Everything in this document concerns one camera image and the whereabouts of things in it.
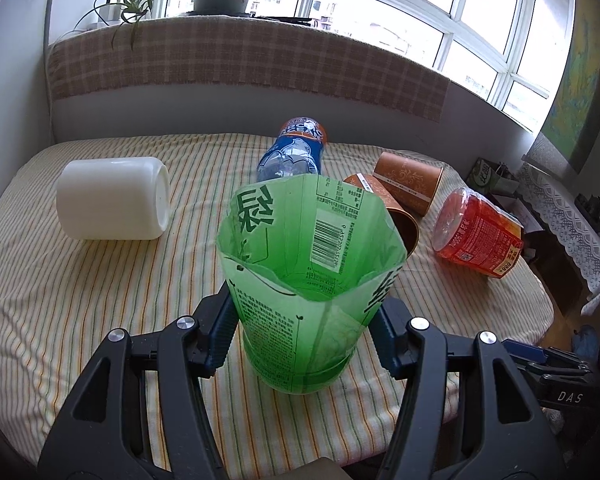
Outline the brown paper cup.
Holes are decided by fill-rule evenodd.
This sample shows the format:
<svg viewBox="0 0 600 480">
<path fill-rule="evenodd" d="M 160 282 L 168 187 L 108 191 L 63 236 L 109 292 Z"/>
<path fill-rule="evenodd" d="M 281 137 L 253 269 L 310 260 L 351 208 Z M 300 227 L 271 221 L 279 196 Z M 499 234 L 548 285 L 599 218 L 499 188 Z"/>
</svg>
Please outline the brown paper cup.
<svg viewBox="0 0 600 480">
<path fill-rule="evenodd" d="M 443 169 L 419 160 L 383 152 L 373 176 L 405 209 L 424 216 L 434 201 Z"/>
<path fill-rule="evenodd" d="M 417 247 L 419 241 L 419 225 L 416 219 L 407 212 L 398 201 L 389 193 L 382 183 L 372 174 L 351 174 L 344 179 L 350 185 L 355 185 L 358 188 L 377 195 L 388 211 L 388 214 L 396 226 L 403 245 L 409 255 L 411 255 Z"/>
</svg>

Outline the black flat item on sill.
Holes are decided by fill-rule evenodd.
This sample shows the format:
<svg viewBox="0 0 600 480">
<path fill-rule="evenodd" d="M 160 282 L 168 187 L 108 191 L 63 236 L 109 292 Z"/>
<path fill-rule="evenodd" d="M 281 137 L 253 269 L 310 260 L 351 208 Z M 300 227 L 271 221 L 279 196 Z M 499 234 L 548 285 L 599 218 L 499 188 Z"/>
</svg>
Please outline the black flat item on sill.
<svg viewBox="0 0 600 480">
<path fill-rule="evenodd" d="M 259 20 L 308 27 L 311 27 L 313 23 L 312 18 L 300 18 L 300 16 L 259 16 Z"/>
</svg>

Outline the white lace cloth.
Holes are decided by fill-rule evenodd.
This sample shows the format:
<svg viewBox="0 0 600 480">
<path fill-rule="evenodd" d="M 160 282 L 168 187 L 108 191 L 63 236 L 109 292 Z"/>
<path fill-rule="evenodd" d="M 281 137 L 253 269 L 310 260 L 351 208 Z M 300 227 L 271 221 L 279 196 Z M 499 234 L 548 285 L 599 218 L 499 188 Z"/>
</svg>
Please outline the white lace cloth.
<svg viewBox="0 0 600 480">
<path fill-rule="evenodd" d="M 600 293 L 600 236 L 578 211 L 574 197 L 549 174 L 526 162 L 517 192 L 548 226 L 595 296 Z"/>
</svg>

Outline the green cut bottle cup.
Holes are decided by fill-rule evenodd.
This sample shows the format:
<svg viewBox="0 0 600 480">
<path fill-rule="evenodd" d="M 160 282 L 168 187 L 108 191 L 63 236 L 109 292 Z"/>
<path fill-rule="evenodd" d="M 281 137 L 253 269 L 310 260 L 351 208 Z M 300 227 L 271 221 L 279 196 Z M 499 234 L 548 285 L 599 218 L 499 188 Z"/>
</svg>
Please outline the green cut bottle cup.
<svg viewBox="0 0 600 480">
<path fill-rule="evenodd" d="M 291 394 L 341 374 L 408 257 L 380 197 L 319 174 L 238 188 L 216 244 L 248 359 Z"/>
</svg>

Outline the white plastic cup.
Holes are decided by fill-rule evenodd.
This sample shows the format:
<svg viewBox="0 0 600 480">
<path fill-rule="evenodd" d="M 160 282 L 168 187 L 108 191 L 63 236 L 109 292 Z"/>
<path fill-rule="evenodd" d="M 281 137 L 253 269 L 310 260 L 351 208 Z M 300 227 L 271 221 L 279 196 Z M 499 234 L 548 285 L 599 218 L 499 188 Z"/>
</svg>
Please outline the white plastic cup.
<svg viewBox="0 0 600 480">
<path fill-rule="evenodd" d="M 155 157 L 77 159 L 56 182 L 59 223 L 75 240 L 155 240 L 170 221 L 170 178 Z"/>
</svg>

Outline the blue cut bottle cup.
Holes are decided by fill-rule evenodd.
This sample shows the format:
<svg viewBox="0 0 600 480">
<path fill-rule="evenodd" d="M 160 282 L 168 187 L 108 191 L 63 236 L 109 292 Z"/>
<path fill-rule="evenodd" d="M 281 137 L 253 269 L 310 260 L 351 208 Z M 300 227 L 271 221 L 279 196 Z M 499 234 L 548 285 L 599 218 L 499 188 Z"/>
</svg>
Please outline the blue cut bottle cup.
<svg viewBox="0 0 600 480">
<path fill-rule="evenodd" d="M 258 163 L 257 181 L 321 174 L 326 144 L 326 130 L 317 120 L 306 116 L 287 120 Z"/>
</svg>

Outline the brown paper cup near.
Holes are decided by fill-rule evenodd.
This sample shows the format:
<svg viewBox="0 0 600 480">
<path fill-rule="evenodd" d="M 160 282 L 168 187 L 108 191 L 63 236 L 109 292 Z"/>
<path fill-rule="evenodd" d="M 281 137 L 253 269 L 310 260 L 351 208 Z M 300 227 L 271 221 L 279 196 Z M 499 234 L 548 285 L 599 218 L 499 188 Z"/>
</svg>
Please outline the brown paper cup near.
<svg viewBox="0 0 600 480">
<path fill-rule="evenodd" d="M 403 245 L 409 255 L 411 255 L 417 247 L 419 241 L 419 225 L 416 219 L 407 212 L 398 201 L 389 193 L 382 183 L 372 174 L 351 174 L 344 179 L 350 185 L 355 185 L 358 188 L 377 195 L 388 211 L 388 214 L 396 226 Z"/>
</svg>

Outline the white power charger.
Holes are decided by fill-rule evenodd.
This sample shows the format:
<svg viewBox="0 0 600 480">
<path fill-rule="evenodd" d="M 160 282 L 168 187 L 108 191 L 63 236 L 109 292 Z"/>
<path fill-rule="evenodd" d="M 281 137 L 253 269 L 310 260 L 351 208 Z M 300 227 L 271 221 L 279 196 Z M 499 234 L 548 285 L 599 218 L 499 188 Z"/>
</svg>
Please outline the white power charger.
<svg viewBox="0 0 600 480">
<path fill-rule="evenodd" d="M 121 21 L 122 2 L 120 0 L 104 0 L 99 8 L 99 19 L 106 25 Z"/>
</svg>

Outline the brown plaid cloth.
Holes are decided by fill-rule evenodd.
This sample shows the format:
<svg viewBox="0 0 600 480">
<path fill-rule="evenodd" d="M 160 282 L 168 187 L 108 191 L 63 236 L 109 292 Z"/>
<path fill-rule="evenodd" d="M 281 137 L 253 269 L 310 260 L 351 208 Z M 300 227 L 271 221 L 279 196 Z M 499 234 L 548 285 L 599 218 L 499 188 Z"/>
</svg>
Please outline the brown plaid cloth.
<svg viewBox="0 0 600 480">
<path fill-rule="evenodd" d="M 437 122 L 449 78 L 371 44 L 262 18 L 193 16 L 61 40 L 47 65 L 54 100 L 150 84 L 298 91 Z"/>
</svg>

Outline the beige cushion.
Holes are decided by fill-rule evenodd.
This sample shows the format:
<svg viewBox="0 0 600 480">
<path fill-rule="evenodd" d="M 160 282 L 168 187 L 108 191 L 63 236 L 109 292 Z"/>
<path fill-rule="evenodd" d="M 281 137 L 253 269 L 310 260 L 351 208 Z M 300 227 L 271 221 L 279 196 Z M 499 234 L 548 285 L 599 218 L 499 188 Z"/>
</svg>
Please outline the beige cushion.
<svg viewBox="0 0 600 480">
<path fill-rule="evenodd" d="M 333 460 L 321 457 L 283 474 L 276 474 L 272 480 L 351 480 L 351 477 Z"/>
</svg>

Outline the green white box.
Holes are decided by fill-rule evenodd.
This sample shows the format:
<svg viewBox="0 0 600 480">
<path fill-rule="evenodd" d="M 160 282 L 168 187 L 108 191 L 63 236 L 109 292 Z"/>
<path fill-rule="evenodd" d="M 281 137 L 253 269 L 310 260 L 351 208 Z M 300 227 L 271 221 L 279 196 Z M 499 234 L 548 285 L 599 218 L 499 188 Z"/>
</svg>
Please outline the green white box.
<svg viewBox="0 0 600 480">
<path fill-rule="evenodd" d="M 470 188 L 483 195 L 514 195 L 519 186 L 518 179 L 505 164 L 482 157 L 475 161 L 466 182 Z"/>
</svg>

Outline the brown paper cup far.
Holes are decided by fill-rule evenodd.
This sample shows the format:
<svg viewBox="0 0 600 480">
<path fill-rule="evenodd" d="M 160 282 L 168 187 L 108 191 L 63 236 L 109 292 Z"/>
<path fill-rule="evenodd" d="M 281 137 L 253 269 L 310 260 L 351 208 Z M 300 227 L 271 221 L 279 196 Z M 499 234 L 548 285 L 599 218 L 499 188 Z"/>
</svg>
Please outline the brown paper cup far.
<svg viewBox="0 0 600 480">
<path fill-rule="evenodd" d="M 424 216 L 434 201 L 443 169 L 419 160 L 383 152 L 373 176 L 405 209 Z"/>
</svg>

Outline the red orange cut bottle cup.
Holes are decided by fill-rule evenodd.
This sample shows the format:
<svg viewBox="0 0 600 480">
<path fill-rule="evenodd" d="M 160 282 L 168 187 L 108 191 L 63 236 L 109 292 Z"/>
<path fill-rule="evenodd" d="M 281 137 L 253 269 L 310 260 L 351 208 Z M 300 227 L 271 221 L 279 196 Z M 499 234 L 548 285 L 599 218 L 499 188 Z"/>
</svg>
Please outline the red orange cut bottle cup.
<svg viewBox="0 0 600 480">
<path fill-rule="evenodd" d="M 502 278 L 515 266 L 524 242 L 521 223 L 471 188 L 457 188 L 444 201 L 431 246 L 442 259 Z"/>
</svg>

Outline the white window frame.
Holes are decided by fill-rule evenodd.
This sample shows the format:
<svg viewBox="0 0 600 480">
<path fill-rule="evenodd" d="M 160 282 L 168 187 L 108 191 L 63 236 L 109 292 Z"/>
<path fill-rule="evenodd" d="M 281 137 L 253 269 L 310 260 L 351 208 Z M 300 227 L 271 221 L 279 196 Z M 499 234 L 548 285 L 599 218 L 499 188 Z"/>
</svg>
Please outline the white window frame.
<svg viewBox="0 0 600 480">
<path fill-rule="evenodd" d="M 573 0 L 249 0 L 247 9 L 403 55 L 539 132 L 566 64 Z"/>
</svg>

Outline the wall map poster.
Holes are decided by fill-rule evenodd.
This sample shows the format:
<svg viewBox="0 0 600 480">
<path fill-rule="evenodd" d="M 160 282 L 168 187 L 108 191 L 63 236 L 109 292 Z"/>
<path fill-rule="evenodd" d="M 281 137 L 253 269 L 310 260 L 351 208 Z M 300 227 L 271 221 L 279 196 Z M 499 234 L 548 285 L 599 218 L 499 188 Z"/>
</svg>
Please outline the wall map poster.
<svg viewBox="0 0 600 480">
<path fill-rule="evenodd" d="M 555 179 L 580 174 L 600 133 L 600 0 L 574 0 L 562 80 L 524 160 Z"/>
</svg>

